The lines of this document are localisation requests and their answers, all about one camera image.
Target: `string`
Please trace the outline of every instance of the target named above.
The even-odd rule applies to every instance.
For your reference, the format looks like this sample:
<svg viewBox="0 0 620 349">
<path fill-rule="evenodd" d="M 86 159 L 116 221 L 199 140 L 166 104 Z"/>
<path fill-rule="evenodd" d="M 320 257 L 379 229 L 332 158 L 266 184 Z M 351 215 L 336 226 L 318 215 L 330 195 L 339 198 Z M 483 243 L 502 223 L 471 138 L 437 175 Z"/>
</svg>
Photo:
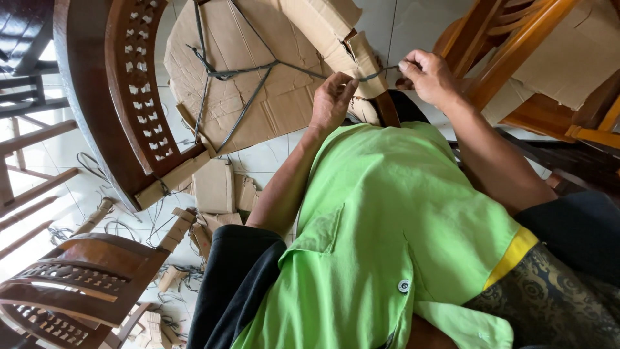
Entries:
<svg viewBox="0 0 620 349">
<path fill-rule="evenodd" d="M 300 68 L 298 66 L 292 65 L 290 63 L 282 62 L 279 59 L 277 59 L 275 54 L 271 50 L 271 48 L 267 45 L 265 40 L 256 31 L 256 29 L 254 28 L 252 23 L 250 23 L 250 21 L 248 20 L 246 15 L 241 11 L 241 9 L 237 6 L 237 4 L 235 4 L 235 2 L 233 0 L 230 0 L 230 3 L 235 7 L 235 9 L 237 9 L 237 12 L 239 12 L 241 17 L 243 17 L 243 19 L 250 26 L 250 28 L 252 28 L 252 30 L 254 31 L 256 36 L 258 36 L 260 41 L 263 43 L 263 45 L 265 45 L 267 50 L 269 50 L 269 53 L 271 53 L 274 61 L 269 63 L 269 64 L 262 65 L 262 66 L 257 66 L 257 67 L 254 67 L 254 68 L 247 68 L 247 69 L 240 69 L 240 70 L 229 70 L 229 71 L 217 71 L 215 69 L 215 67 L 213 65 L 211 65 L 206 60 L 205 42 L 204 42 L 204 38 L 203 38 L 203 34 L 202 34 L 202 23 L 201 23 L 201 20 L 200 20 L 200 8 L 198 6 L 198 3 L 194 2 L 194 12 L 196 14 L 196 26 L 197 26 L 197 29 L 198 29 L 198 38 L 200 39 L 200 47 L 201 47 L 201 50 L 202 50 L 202 54 L 200 54 L 200 52 L 198 52 L 197 48 L 192 47 L 192 46 L 187 45 L 187 44 L 185 44 L 185 45 L 194 52 L 194 55 L 196 55 L 196 57 L 198 57 L 198 59 L 200 60 L 202 65 L 205 67 L 205 71 L 206 71 L 205 88 L 203 90 L 202 99 L 201 99 L 201 103 L 200 103 L 200 110 L 198 111 L 198 117 L 196 119 L 196 126 L 194 128 L 194 135 L 195 135 L 194 143 L 196 143 L 196 144 L 198 143 L 198 138 L 199 138 L 198 128 L 200 126 L 200 119 L 202 118 L 203 108 L 205 106 L 205 98 L 206 98 L 206 92 L 207 92 L 207 86 L 208 86 L 208 82 L 209 82 L 209 77 L 214 77 L 214 78 L 216 78 L 216 79 L 218 79 L 220 81 L 226 81 L 226 80 L 228 80 L 228 79 L 230 79 L 233 76 L 238 75 L 238 74 L 250 73 L 252 71 L 259 71 L 259 70 L 267 69 L 267 72 L 265 73 L 265 75 L 260 80 L 260 83 L 259 83 L 258 87 L 256 87 L 256 90 L 254 90 L 254 93 L 252 94 L 252 97 L 249 99 L 249 101 L 244 106 L 243 110 L 241 111 L 241 114 L 237 118 L 237 121 L 235 121 L 233 127 L 231 128 L 231 130 L 226 135 L 226 138 L 224 138 L 224 141 L 219 146 L 219 148 L 217 149 L 216 153 L 219 153 L 222 150 L 222 148 L 224 148 L 224 146 L 226 145 L 228 140 L 231 138 L 231 136 L 233 135 L 235 129 L 237 128 L 237 126 L 241 122 L 241 119 L 243 119 L 243 117 L 245 116 L 248 108 L 250 108 L 250 105 L 254 101 L 254 98 L 256 97 L 256 95 L 258 95 L 260 89 L 265 84 L 265 80 L 269 76 L 269 73 L 271 72 L 271 70 L 272 70 L 272 68 L 274 66 L 277 66 L 278 64 L 282 64 L 282 65 L 289 66 L 290 68 L 296 69 L 298 71 L 301 71 L 303 73 L 306 73 L 306 74 L 308 74 L 310 76 L 313 76 L 315 78 L 319 78 L 319 79 L 323 79 L 323 80 L 327 79 L 327 77 L 322 76 L 320 74 L 317 74 L 317 73 L 315 73 L 313 71 L 310 71 L 310 70 L 307 70 L 307 69 L 304 69 L 304 68 Z M 364 78 L 360 78 L 360 82 L 361 83 L 365 83 L 368 80 L 376 78 L 377 76 L 379 76 L 379 74 L 381 74 L 382 72 L 384 72 L 384 71 L 386 71 L 388 69 L 396 69 L 396 68 L 398 68 L 398 66 L 390 66 L 390 67 L 387 67 L 387 68 L 383 68 L 383 69 L 379 70 L 377 73 L 368 75 L 368 76 L 366 76 Z"/>
</svg>

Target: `white tile floor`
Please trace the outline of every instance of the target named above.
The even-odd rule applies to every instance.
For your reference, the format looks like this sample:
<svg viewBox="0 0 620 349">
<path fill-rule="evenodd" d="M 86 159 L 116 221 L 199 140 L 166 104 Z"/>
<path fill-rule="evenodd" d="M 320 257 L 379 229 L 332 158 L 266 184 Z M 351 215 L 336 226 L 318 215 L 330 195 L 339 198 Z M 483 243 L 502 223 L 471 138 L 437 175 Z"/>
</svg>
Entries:
<svg viewBox="0 0 620 349">
<path fill-rule="evenodd" d="M 182 144 L 185 139 L 191 139 L 192 134 L 181 123 L 181 117 L 177 112 L 176 101 L 168 86 L 169 75 L 163 65 L 164 52 L 167 37 L 176 21 L 177 14 L 187 0 L 171 0 L 166 8 L 159 24 L 155 46 L 155 71 L 157 86 L 161 101 L 164 105 L 166 119 L 171 126 L 172 133 L 179 147 L 184 149 L 188 145 Z M 364 30 L 371 46 L 381 57 L 382 61 L 389 65 L 395 65 L 406 53 L 414 48 L 431 50 L 435 40 L 452 21 L 463 16 L 474 0 L 354 0 L 359 7 L 363 8 L 363 15 L 356 25 L 358 31 Z M 44 53 L 45 59 L 55 59 L 53 47 Z M 387 80 L 393 87 L 398 73 L 389 71 Z M 44 78 L 46 93 L 50 97 L 63 95 L 62 81 L 58 75 L 48 75 Z M 454 140 L 454 132 L 447 118 L 434 107 L 419 100 L 414 92 L 408 93 L 429 120 L 436 125 L 446 138 Z M 49 124 L 73 119 L 73 113 L 69 108 L 32 114 L 40 121 Z M 37 129 L 26 122 L 19 122 L 22 133 Z M 254 178 L 255 183 L 262 189 L 267 185 L 274 172 L 286 160 L 299 142 L 305 129 L 283 135 L 253 147 L 232 153 L 226 158 L 233 163 L 235 172 L 242 173 Z M 522 139 L 540 139 L 540 136 L 530 134 L 523 130 L 512 129 L 510 132 Z M 0 120 L 0 140 L 9 136 L 8 121 Z M 84 137 L 78 130 L 73 130 L 42 143 L 38 143 L 24 150 L 28 168 L 31 170 L 57 175 L 71 167 L 81 168 L 76 177 L 65 184 L 52 189 L 43 195 L 57 195 L 60 198 L 53 204 L 41 210 L 36 219 L 29 219 L 13 225 L 0 233 L 0 248 L 5 247 L 17 237 L 36 227 L 47 219 L 53 219 L 54 228 L 75 229 L 85 217 L 95 211 L 102 196 L 117 197 L 114 190 L 104 180 L 87 172 L 77 161 L 76 154 L 84 152 L 92 155 Z M 13 165 L 14 159 L 8 159 L 7 163 Z M 532 163 L 533 167 L 543 178 L 549 176 L 549 171 Z M 15 194 L 22 193 L 28 188 L 37 185 L 42 179 L 11 172 L 11 181 Z M 167 197 L 163 203 L 153 206 L 138 214 L 129 213 L 121 204 L 115 206 L 113 213 L 95 228 L 95 232 L 117 233 L 123 237 L 135 238 L 141 243 L 157 245 L 160 238 L 170 228 L 172 222 L 166 223 L 171 217 L 175 207 L 191 207 L 194 205 L 193 197 L 188 194 L 178 194 Z M 118 227 L 115 221 L 125 223 L 130 229 Z M 152 233 L 153 227 L 161 229 Z M 29 263 L 33 262 L 44 253 L 52 249 L 50 237 L 42 233 L 29 241 L 24 247 L 12 253 L 0 261 L 0 281 L 19 272 Z M 200 265 L 201 258 L 197 257 L 190 246 L 190 240 L 185 239 L 170 256 L 168 263 L 178 265 Z M 164 296 L 166 302 L 162 305 L 162 311 L 173 319 L 180 321 L 181 333 L 187 333 L 191 323 L 193 310 L 196 302 L 196 293 L 189 291 L 185 286 L 181 292 L 171 292 L 173 296 Z M 147 289 L 141 301 L 161 303 L 157 297 L 157 289 Z"/>
</svg>

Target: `patterned fabric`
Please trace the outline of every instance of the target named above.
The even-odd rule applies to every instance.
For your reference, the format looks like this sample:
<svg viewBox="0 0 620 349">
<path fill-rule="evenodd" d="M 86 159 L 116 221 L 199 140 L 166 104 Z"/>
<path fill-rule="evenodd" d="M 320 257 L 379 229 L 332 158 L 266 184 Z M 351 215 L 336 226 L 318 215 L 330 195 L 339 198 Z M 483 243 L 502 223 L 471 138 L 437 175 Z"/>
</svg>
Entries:
<svg viewBox="0 0 620 349">
<path fill-rule="evenodd" d="M 463 306 L 506 319 L 514 348 L 620 348 L 620 289 L 573 272 L 542 243 Z"/>
</svg>

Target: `hand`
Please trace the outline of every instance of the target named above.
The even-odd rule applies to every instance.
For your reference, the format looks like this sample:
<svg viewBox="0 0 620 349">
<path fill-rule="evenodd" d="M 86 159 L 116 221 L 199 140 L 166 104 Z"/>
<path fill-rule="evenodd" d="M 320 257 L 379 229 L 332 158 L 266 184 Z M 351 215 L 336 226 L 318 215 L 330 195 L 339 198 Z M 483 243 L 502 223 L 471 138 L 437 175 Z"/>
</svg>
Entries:
<svg viewBox="0 0 620 349">
<path fill-rule="evenodd" d="M 310 127 L 329 135 L 342 125 L 348 105 L 360 81 L 345 73 L 335 73 L 327 78 L 314 93 L 314 108 Z"/>
<path fill-rule="evenodd" d="M 464 98 L 443 57 L 413 50 L 398 65 L 404 78 L 399 79 L 396 86 L 415 89 L 421 100 L 437 109 L 445 111 L 455 100 Z"/>
</svg>

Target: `man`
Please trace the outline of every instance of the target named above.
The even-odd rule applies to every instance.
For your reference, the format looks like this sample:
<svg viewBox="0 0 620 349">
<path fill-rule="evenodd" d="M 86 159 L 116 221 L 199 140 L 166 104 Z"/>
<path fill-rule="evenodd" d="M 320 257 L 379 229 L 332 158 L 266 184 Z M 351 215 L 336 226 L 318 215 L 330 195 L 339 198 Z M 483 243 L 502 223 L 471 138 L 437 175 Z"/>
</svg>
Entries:
<svg viewBox="0 0 620 349">
<path fill-rule="evenodd" d="M 465 173 L 428 123 L 339 127 L 358 81 L 330 76 L 246 226 L 213 235 L 188 348 L 620 345 L 618 301 L 602 299 L 618 285 L 578 276 L 534 235 L 560 250 L 571 228 L 557 238 L 548 223 L 583 227 L 588 214 L 557 199 L 463 97 L 441 57 L 414 50 L 399 66 L 401 85 L 450 119 Z M 397 103 L 401 120 L 419 114 L 407 101 Z M 600 225 L 612 231 L 617 210 L 599 194 L 589 200 L 612 212 Z"/>
</svg>

